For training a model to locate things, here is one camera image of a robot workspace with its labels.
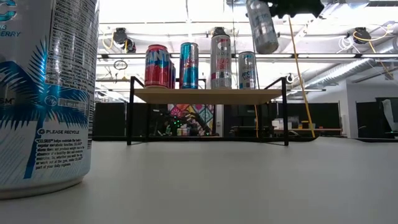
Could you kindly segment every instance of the ceiling pipe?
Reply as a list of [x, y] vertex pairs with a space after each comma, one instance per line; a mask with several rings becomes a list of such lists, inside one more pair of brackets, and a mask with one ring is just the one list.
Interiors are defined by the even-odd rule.
[[[398, 54], [398, 38], [394, 37], [375, 46], [375, 50], [378, 54]], [[365, 53], [373, 54], [373, 51], [368, 50]], [[373, 58], [364, 58], [348, 64], [337, 65], [306, 82], [304, 87], [310, 88], [318, 84], [336, 83], [352, 75], [366, 71], [372, 68], [372, 66], [376, 66], [376, 64], [377, 62]]]

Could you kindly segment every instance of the silver can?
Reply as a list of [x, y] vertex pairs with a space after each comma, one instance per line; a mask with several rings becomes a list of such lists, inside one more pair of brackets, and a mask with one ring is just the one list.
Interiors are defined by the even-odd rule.
[[78, 184], [91, 161], [98, 1], [0, 9], [0, 199]]
[[259, 0], [247, 0], [246, 9], [257, 52], [260, 54], [275, 52], [279, 46], [278, 38], [268, 4]]
[[256, 89], [256, 55], [253, 52], [239, 54], [239, 89]]
[[231, 39], [226, 34], [211, 38], [211, 88], [231, 89]]

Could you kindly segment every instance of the ceiling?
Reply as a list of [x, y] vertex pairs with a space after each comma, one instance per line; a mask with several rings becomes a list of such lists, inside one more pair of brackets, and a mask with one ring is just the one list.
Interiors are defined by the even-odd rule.
[[[151, 0], [137, 1], [128, 0], [100, 0], [100, 25], [99, 25], [99, 54], [124, 53], [117, 46], [110, 49], [104, 46], [111, 45], [111, 34], [117, 27], [125, 27], [128, 36], [134, 40], [137, 53], [145, 53], [151, 44], [165, 45], [170, 53], [179, 53], [180, 45], [184, 42], [195, 42], [199, 46], [201, 54], [210, 53], [210, 38], [214, 27], [222, 26], [227, 34], [231, 36], [232, 51], [240, 53], [253, 50], [251, 29], [248, 18], [245, 16], [244, 6], [226, 4], [225, 0]], [[324, 19], [314, 18], [310, 14], [299, 14], [292, 18], [292, 30], [295, 36], [298, 53], [326, 53], [335, 54], [351, 53], [350, 50], [341, 50], [341, 41], [347, 32], [353, 32], [355, 27], [366, 27], [372, 37], [383, 36], [389, 23], [389, 33], [385, 38], [374, 41], [378, 45], [398, 32], [395, 24], [398, 7], [358, 7], [353, 9], [347, 5], [339, 7], [338, 10], [328, 13]], [[292, 53], [293, 47], [290, 38], [290, 27], [287, 17], [274, 18], [275, 30], [280, 34], [278, 39], [279, 48], [276, 53]], [[369, 50], [369, 45], [354, 46], [360, 51]], [[135, 75], [144, 79], [143, 58], [125, 60], [128, 68], [117, 71], [112, 65], [115, 60], [99, 60], [97, 66], [97, 79], [107, 80]], [[300, 63], [300, 71], [305, 76], [306, 72], [322, 71], [332, 66], [333, 63]], [[258, 62], [260, 86], [285, 76], [288, 73], [297, 74], [295, 63]], [[232, 70], [236, 71], [233, 60]], [[199, 73], [204, 77], [210, 74], [209, 59], [203, 59], [199, 65]], [[103, 88], [128, 89], [126, 83], [101, 82]], [[128, 98], [128, 92], [120, 92], [123, 97]]]

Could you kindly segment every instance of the suspended can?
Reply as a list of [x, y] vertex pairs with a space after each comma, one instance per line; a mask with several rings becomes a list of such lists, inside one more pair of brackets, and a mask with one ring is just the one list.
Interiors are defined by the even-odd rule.
[[170, 72], [170, 80], [169, 80], [169, 88], [174, 89], [175, 88], [175, 67], [174, 63], [171, 62], [172, 66], [170, 66], [171, 72]]
[[0, 1], [0, 198], [64, 189], [90, 170], [99, 5], [77, 3]]
[[211, 88], [232, 88], [231, 39], [226, 34], [211, 38]]
[[239, 89], [256, 89], [256, 55], [254, 52], [239, 54]]
[[183, 43], [180, 49], [180, 88], [199, 87], [199, 48], [196, 43]]
[[150, 45], [146, 52], [145, 88], [168, 88], [171, 76], [171, 61], [167, 47]]
[[246, 9], [251, 32], [257, 52], [271, 54], [278, 49], [278, 38], [269, 11], [268, 3], [259, 0], [247, 0]]

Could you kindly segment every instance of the aluminum can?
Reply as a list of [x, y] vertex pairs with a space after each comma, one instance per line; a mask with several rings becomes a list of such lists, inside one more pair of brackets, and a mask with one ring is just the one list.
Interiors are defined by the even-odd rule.
[[254, 52], [239, 54], [239, 89], [256, 89], [256, 55]]
[[78, 184], [90, 170], [96, 0], [0, 0], [0, 198]]
[[171, 76], [171, 61], [167, 47], [150, 45], [146, 52], [145, 88], [168, 88]]
[[170, 76], [169, 76], [169, 88], [174, 89], [175, 88], [175, 67], [174, 63], [171, 62], [170, 66]]
[[274, 23], [268, 3], [259, 0], [247, 0], [246, 9], [250, 21], [254, 45], [260, 54], [271, 54], [278, 49]]
[[183, 43], [180, 49], [180, 88], [199, 87], [199, 49], [196, 43]]
[[211, 88], [232, 88], [231, 39], [226, 34], [211, 38]]

